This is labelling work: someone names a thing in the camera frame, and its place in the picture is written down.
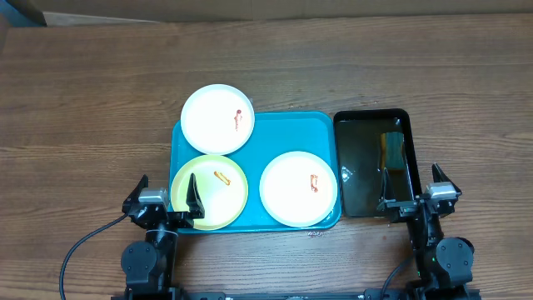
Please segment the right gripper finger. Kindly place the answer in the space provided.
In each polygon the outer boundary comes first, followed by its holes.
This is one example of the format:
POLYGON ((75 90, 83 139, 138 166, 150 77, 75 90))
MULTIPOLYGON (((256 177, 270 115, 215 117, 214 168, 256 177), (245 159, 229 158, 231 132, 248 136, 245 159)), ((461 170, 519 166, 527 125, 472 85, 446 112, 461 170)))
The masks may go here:
POLYGON ((391 178, 386 167, 383 168, 381 173, 381 192, 379 201, 380 204, 385 204, 389 202, 395 202, 396 195, 394 193, 394 187, 391 183, 391 178))
POLYGON ((454 189, 458 196, 461 195, 461 190, 446 176, 441 167, 435 162, 431 166, 431 172, 434 183, 449 183, 454 189))

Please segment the green yellow sponge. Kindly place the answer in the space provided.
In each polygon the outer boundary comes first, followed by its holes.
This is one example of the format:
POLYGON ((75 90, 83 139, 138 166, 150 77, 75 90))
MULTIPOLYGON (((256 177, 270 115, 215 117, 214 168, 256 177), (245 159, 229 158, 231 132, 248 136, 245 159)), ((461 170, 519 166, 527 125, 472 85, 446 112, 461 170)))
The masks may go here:
POLYGON ((380 135, 380 169, 406 170, 404 135, 401 132, 385 132, 380 135))

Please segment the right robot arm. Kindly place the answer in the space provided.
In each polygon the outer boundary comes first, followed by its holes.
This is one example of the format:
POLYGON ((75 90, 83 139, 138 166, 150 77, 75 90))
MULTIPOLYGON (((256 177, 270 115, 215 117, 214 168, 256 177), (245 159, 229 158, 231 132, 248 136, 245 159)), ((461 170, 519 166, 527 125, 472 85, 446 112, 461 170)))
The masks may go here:
POLYGON ((405 223, 413 254, 396 267, 385 280, 380 299, 479 299, 480 291, 467 284, 473 279, 475 248, 463 237, 445 237, 440 220, 455 211, 462 191, 444 174, 438 164, 431 166, 433 182, 426 191, 409 201, 398 201, 389 172, 381 180, 378 209, 392 223, 405 223), (419 279, 406 287, 390 289, 392 279, 411 262, 416 264, 419 279))

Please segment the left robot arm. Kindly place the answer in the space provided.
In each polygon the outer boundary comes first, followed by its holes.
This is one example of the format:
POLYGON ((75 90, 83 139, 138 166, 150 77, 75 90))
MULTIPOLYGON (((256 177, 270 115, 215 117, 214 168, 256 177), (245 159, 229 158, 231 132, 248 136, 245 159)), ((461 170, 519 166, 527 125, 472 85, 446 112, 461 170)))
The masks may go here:
POLYGON ((144 240, 131 243, 122 253, 125 299, 184 300, 190 297, 172 280, 178 230, 192 228, 195 220, 205 216, 193 174, 186 180, 186 210, 170 212, 169 204, 167 190, 149 188, 146 175, 122 204, 122 212, 146 231, 144 240))

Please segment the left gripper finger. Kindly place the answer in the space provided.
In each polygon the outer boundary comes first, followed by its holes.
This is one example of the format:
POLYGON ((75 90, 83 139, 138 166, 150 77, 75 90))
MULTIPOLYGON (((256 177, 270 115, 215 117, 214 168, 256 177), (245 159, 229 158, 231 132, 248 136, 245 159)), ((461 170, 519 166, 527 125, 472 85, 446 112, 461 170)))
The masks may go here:
POLYGON ((189 177, 186 204, 189 207, 189 213, 192 219, 202 219, 205 217, 205 208, 199 195, 197 179, 194 173, 191 173, 189 177))
POLYGON ((139 202, 139 197, 141 195, 141 191, 144 188, 148 187, 149 179, 146 174, 144 174, 136 187, 130 192, 130 194, 126 197, 126 199, 123 202, 123 205, 133 205, 134 203, 139 202))

